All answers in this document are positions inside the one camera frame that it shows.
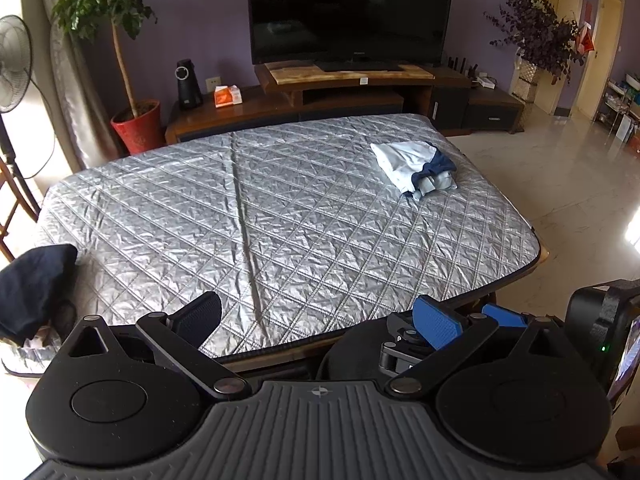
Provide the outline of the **wooden TV cabinet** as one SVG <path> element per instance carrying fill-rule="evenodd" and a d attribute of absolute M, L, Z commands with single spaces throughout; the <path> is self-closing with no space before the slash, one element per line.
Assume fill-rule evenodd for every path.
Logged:
<path fill-rule="evenodd" d="M 444 136 L 479 131 L 516 133 L 525 105 L 500 89 L 473 84 L 447 67 L 403 65 L 398 72 L 326 73 L 303 62 L 260 64 L 259 84 L 242 102 L 218 107 L 210 94 L 194 110 L 171 111 L 166 142 L 261 126 L 362 115 L 418 114 Z"/>

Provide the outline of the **black cylindrical speaker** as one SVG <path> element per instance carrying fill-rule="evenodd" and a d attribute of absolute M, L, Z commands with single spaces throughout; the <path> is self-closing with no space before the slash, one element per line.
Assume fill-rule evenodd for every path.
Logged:
<path fill-rule="evenodd" d="M 177 62 L 175 77 L 178 87 L 178 107 L 180 110 L 195 110 L 203 105 L 203 95 L 190 58 Z"/>

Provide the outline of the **dried purple flower plant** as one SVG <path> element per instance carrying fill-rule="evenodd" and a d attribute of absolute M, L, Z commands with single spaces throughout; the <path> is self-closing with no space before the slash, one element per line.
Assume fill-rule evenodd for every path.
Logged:
<path fill-rule="evenodd" d="M 578 23 L 560 18 L 549 0 L 502 0 L 496 14 L 484 12 L 484 17 L 501 34 L 490 44 L 514 47 L 519 58 L 549 73 L 553 82 L 570 82 L 573 66 L 585 64 L 576 48 Z"/>

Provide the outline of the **plant trunk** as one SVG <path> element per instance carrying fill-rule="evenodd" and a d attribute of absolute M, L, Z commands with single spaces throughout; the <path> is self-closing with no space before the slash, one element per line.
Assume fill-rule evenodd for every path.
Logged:
<path fill-rule="evenodd" d="M 132 117 L 138 118 L 139 117 L 138 107 L 137 107 L 136 99 L 134 98 L 134 92 L 132 92 L 130 78 L 129 78 L 128 70 L 125 64 L 125 60 L 124 60 L 124 57 L 122 56 L 122 47 L 120 46 L 118 28 L 115 21 L 111 21 L 111 33 L 112 33 L 112 40 L 113 40 L 116 60 L 119 67 L 120 74 L 122 75 L 122 83 L 124 84 L 124 87 L 125 87 L 129 108 L 131 110 Z"/>

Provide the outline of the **silver quilted table cover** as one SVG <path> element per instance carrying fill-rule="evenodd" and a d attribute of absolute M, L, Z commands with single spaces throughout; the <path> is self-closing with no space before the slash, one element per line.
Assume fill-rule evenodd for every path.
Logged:
<path fill-rule="evenodd" d="M 426 142 L 457 187 L 414 200 L 370 144 Z M 242 359 L 326 338 L 416 298 L 474 299 L 524 275 L 528 222 L 423 116 L 331 118 L 178 143 L 73 174 L 47 192 L 46 244 L 77 248 L 70 302 L 111 325 L 204 292 L 221 321 L 202 344 Z"/>

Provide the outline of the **white wall socket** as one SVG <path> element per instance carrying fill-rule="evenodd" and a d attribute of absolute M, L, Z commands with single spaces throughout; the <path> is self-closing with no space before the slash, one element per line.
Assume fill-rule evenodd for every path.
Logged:
<path fill-rule="evenodd" d="M 206 88 L 208 92 L 212 92 L 216 87 L 221 85 L 221 78 L 219 76 L 209 77 L 206 79 Z"/>

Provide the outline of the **dark navy folded garment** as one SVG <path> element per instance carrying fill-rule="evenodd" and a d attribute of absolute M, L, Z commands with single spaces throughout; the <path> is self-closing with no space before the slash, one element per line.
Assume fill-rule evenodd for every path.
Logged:
<path fill-rule="evenodd" d="M 32 248 L 1 271 L 1 338 L 21 347 L 51 326 L 66 339 L 77 320 L 67 293 L 76 273 L 71 244 Z"/>

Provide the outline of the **red plant pot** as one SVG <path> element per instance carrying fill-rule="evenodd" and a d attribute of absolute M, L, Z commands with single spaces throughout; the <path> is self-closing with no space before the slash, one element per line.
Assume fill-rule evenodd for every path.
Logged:
<path fill-rule="evenodd" d="M 160 101 L 143 100 L 137 102 L 137 107 L 137 117 L 134 117 L 131 110 L 122 110 L 111 119 L 112 127 L 130 155 L 141 154 L 165 145 L 160 122 Z"/>

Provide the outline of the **beige curtain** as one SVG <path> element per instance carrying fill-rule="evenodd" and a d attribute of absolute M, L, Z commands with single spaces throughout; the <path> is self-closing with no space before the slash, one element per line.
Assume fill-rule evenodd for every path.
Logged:
<path fill-rule="evenodd" d="M 79 41 L 58 26 L 58 0 L 21 0 L 32 35 L 36 83 L 50 102 L 49 116 L 70 170 L 102 166 L 122 156 Z"/>

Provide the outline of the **wooden chair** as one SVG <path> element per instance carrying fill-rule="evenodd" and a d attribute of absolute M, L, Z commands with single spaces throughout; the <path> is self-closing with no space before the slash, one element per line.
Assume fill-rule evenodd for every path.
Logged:
<path fill-rule="evenodd" d="M 13 195 L 13 204 L 9 209 L 9 212 L 1 217 L 1 223 L 0 223 L 1 253 L 2 253 L 2 256 L 6 258 L 6 261 L 8 263 L 11 263 L 15 259 L 15 257 L 12 254 L 9 246 L 6 244 L 6 238 L 9 236 L 9 227 L 12 221 L 14 220 L 17 209 L 22 208 L 26 212 L 26 214 L 29 216 L 29 218 L 32 219 L 33 222 L 38 221 L 39 214 L 37 211 L 35 211 L 33 206 L 30 206 L 29 203 L 27 203 L 27 200 L 24 194 L 20 191 L 17 184 L 15 183 L 15 178 L 13 177 L 13 174 L 9 170 L 9 167 L 4 161 L 4 159 L 1 159 L 0 167 L 1 167 L 1 187 L 8 188 L 11 191 L 11 194 Z"/>

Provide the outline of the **blue raglan graphic shirt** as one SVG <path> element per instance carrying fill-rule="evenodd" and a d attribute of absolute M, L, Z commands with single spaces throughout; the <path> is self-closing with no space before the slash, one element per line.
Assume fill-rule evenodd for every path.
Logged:
<path fill-rule="evenodd" d="M 402 195 L 414 200 L 433 192 L 457 187 L 456 164 L 434 145 L 426 142 L 370 144 L 386 177 Z"/>

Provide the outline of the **white woven vase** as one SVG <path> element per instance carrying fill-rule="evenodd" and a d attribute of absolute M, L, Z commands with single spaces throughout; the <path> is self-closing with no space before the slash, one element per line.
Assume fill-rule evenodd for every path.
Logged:
<path fill-rule="evenodd" d="M 542 69 L 537 65 L 518 58 L 515 65 L 516 79 L 512 93 L 525 103 L 533 103 L 536 98 Z"/>

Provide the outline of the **orange white tissue box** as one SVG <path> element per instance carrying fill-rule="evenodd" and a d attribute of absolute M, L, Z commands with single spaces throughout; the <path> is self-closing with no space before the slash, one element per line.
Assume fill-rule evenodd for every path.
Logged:
<path fill-rule="evenodd" d="M 216 108 L 235 106 L 243 103 L 242 92 L 238 86 L 217 86 L 214 90 Z"/>

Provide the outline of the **black flat screen television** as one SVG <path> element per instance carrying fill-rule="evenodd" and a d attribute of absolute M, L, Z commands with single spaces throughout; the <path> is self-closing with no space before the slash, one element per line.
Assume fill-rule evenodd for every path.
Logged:
<path fill-rule="evenodd" d="M 256 64 L 437 64 L 451 0 L 248 0 Z"/>

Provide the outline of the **black standing fan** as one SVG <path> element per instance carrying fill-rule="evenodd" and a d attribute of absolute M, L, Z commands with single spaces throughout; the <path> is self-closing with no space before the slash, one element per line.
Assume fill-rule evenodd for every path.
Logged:
<path fill-rule="evenodd" d="M 23 101 L 32 82 L 32 36 L 25 22 L 17 15 L 2 16 L 0 23 L 0 62 L 1 62 L 1 114 L 12 112 Z M 17 178 L 35 216 L 40 207 L 29 189 L 26 179 L 15 161 L 14 147 L 1 123 L 1 151 L 6 159 L 12 176 Z"/>

